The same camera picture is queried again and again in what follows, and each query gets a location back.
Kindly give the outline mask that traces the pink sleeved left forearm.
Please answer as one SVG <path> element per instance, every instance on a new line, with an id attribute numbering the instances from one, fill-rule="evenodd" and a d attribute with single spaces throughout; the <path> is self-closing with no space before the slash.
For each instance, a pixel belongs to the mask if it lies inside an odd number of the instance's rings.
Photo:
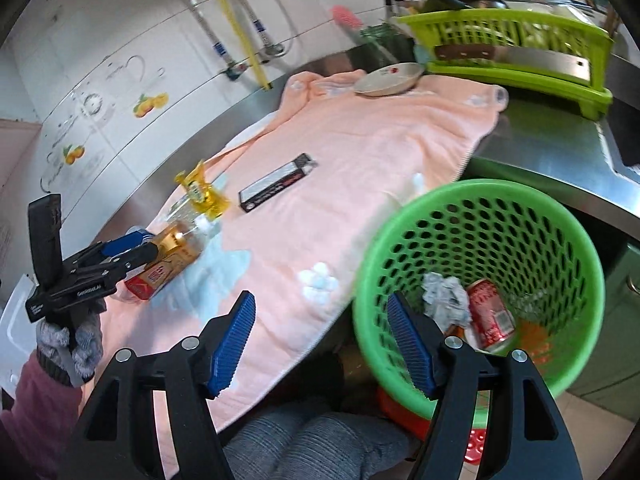
<path id="1" fill-rule="evenodd" d="M 1 412 L 1 477 L 55 479 L 73 434 L 82 390 L 40 350 L 22 368 L 12 408 Z"/>

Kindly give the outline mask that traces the grey gloved left hand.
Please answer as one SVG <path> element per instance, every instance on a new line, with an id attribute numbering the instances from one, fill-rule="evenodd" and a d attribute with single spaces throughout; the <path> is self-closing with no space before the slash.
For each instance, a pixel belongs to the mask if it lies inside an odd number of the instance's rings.
<path id="1" fill-rule="evenodd" d="M 91 378 L 103 358 L 100 299 L 90 302 L 88 314 L 77 328 L 41 320 L 36 328 L 36 357 L 44 372 L 59 384 L 79 388 Z"/>

